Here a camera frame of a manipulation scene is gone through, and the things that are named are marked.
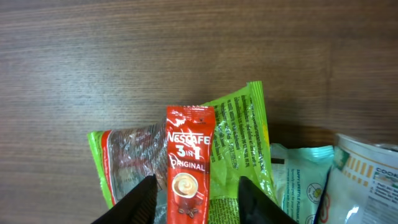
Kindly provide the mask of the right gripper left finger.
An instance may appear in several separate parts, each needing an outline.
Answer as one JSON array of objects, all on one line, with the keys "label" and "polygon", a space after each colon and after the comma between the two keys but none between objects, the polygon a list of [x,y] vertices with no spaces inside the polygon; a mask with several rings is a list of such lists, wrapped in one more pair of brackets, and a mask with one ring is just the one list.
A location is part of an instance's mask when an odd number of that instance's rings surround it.
[{"label": "right gripper left finger", "polygon": [[153,224],[157,193],[156,176],[149,175],[92,224]]}]

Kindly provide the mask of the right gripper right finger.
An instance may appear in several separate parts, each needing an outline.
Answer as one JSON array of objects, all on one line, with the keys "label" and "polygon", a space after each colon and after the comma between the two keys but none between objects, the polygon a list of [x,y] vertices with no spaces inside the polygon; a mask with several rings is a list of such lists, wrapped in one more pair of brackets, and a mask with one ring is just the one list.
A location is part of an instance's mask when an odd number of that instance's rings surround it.
[{"label": "right gripper right finger", "polygon": [[240,224],[298,224],[246,176],[239,178]]}]

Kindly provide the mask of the green gummy candy bag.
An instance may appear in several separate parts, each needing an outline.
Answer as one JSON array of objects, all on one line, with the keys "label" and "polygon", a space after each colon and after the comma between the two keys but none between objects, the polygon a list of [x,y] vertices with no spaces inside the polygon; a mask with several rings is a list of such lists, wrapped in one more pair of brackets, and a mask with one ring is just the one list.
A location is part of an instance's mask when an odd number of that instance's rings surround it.
[{"label": "green gummy candy bag", "polygon": [[[215,109],[210,154],[209,223],[239,223],[238,182],[248,177],[275,199],[263,85],[244,88],[206,103]],[[88,134],[104,199],[116,205],[148,175],[158,180],[155,223],[166,222],[167,143],[165,121],[143,128],[93,131]]]}]

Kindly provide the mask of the teal snack packet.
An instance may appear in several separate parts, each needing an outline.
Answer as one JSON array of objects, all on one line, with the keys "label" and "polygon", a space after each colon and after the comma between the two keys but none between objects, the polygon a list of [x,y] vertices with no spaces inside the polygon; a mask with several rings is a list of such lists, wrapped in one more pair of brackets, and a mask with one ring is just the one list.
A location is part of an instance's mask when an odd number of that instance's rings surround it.
[{"label": "teal snack packet", "polygon": [[276,198],[299,224],[313,224],[334,158],[333,146],[287,149],[271,145]]}]

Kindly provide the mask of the red chocolate wafer bar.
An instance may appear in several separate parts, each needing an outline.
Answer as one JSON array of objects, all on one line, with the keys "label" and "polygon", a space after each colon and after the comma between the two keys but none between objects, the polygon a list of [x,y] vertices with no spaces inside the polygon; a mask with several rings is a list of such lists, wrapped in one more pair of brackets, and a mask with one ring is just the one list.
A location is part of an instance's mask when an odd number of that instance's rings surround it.
[{"label": "red chocolate wafer bar", "polygon": [[212,107],[167,107],[167,224],[208,223],[215,124]]}]

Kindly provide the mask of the cup noodles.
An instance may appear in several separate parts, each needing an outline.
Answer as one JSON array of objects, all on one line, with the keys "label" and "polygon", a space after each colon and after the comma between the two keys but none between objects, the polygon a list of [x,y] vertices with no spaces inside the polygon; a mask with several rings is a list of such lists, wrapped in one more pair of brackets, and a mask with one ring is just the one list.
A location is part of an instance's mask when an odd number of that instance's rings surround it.
[{"label": "cup noodles", "polygon": [[336,135],[315,222],[397,224],[397,146]]}]

